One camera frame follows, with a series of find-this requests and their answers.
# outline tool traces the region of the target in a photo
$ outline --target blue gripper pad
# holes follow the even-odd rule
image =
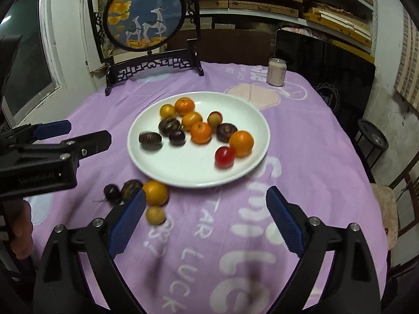
[[[296,253],[301,258],[305,251],[304,233],[288,209],[290,204],[277,187],[268,189],[266,205],[289,251]]]
[[[108,253],[112,259],[124,252],[138,221],[145,210],[145,192],[139,190],[125,208],[109,236]]]
[[[33,138],[38,140],[62,136],[71,131],[71,123],[68,120],[50,122],[39,125],[33,133]]]

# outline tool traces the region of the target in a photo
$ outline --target red cherry tomato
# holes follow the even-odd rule
[[[220,169],[227,169],[233,166],[234,159],[235,155],[231,147],[220,147],[215,152],[215,166]]]

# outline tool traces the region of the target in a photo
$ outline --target wooden chair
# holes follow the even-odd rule
[[[388,250],[391,250],[397,242],[399,231],[396,198],[393,190],[388,186],[371,183],[371,187],[380,205],[383,226],[387,234]]]
[[[416,153],[415,157],[411,160],[411,162],[406,166],[406,168],[397,176],[397,178],[389,185],[391,189],[394,189],[402,180],[406,182],[406,189],[410,194],[410,198],[412,201],[413,211],[415,218],[412,222],[410,222],[404,228],[399,230],[399,237],[410,229],[412,229],[416,224],[419,223],[419,178],[412,180],[410,172],[416,163],[419,161],[419,151]]]

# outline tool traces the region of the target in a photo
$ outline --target purple tablecloth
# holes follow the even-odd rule
[[[203,63],[203,68],[204,77],[175,70],[127,81],[109,97],[101,90],[69,117],[73,130],[66,138],[106,129],[112,145],[80,162],[75,189],[31,199],[35,259],[56,224],[77,228],[107,215],[110,206],[99,202],[106,184],[147,180],[126,149],[138,114],[171,95],[217,91],[242,96],[261,110],[272,135],[267,156],[251,174],[222,187],[171,188],[164,226],[152,228],[141,218],[115,262],[144,309],[150,314],[265,313],[298,261],[266,209],[264,196],[272,185],[327,225],[359,223],[382,294],[387,240],[380,207],[350,140],[320,96],[293,72],[275,88],[266,83],[265,67]],[[307,306],[318,301],[331,260],[328,253]],[[95,300],[105,306],[87,264],[85,270]]]

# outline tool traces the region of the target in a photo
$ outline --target small round fruit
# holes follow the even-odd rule
[[[231,147],[220,147],[215,152],[215,166],[220,169],[227,169],[234,164],[234,151]]]
[[[206,122],[196,122],[191,127],[191,139],[196,144],[206,144],[210,141],[212,128]]]
[[[160,107],[160,116],[162,118],[172,117],[174,118],[176,115],[176,109],[173,105],[166,104]]]
[[[202,116],[198,112],[189,112],[183,116],[182,125],[184,126],[185,131],[189,132],[192,125],[200,121],[202,121]]]
[[[121,196],[124,199],[129,198],[131,192],[133,192],[136,188],[141,189],[142,183],[139,180],[129,180],[124,183],[121,190]]]
[[[237,128],[233,124],[227,122],[217,126],[217,139],[223,143],[228,143],[233,133],[237,132]]]
[[[233,133],[228,141],[236,157],[246,157],[250,155],[255,141],[247,131],[237,131]]]
[[[162,208],[155,205],[147,209],[145,212],[145,218],[152,226],[159,226],[166,220],[166,214]]]
[[[183,117],[185,114],[195,110],[195,103],[191,99],[183,97],[175,102],[175,109]]]
[[[145,199],[148,205],[163,205],[169,198],[169,190],[164,184],[150,180],[144,184]]]
[[[121,198],[121,192],[115,184],[106,185],[103,189],[103,193],[107,200],[118,200]]]
[[[216,128],[223,122],[223,116],[219,112],[211,112],[208,116],[207,122],[211,127]]]
[[[179,123],[179,120],[171,117],[162,119],[158,125],[160,133],[165,137],[169,137],[171,131],[178,130],[180,127],[181,124]]]
[[[170,132],[169,139],[173,145],[179,147],[185,144],[186,136],[182,130],[174,130]]]

